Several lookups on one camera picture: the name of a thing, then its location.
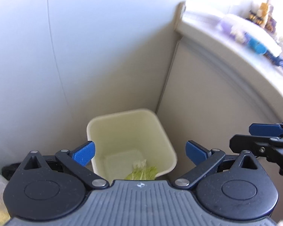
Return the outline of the green leafy trash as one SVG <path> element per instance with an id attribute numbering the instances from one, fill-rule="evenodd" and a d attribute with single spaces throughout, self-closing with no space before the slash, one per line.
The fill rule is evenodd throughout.
<path id="1" fill-rule="evenodd" d="M 148 166 L 147 160 L 135 161 L 132 164 L 132 172 L 125 177 L 131 181 L 155 180 L 158 170 L 156 166 Z"/>

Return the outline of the cream plastic trash bin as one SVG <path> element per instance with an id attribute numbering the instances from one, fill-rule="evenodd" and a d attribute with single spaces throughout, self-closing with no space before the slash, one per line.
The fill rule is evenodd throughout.
<path id="1" fill-rule="evenodd" d="M 157 115 L 137 109 L 98 116 L 89 121 L 87 139 L 95 143 L 93 172 L 109 182 L 123 180 L 133 164 L 146 161 L 157 168 L 157 177 L 177 164 L 176 152 Z"/>

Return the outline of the beige kitchen counter cabinet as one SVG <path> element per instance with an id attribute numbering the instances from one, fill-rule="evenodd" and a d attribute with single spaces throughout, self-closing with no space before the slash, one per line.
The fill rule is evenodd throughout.
<path id="1" fill-rule="evenodd" d="M 251 124 L 283 122 L 283 71 L 225 34 L 225 17 L 176 8 L 179 39 L 156 110 L 177 153 L 170 180 L 194 167 L 188 140 L 230 153 L 229 140 Z"/>

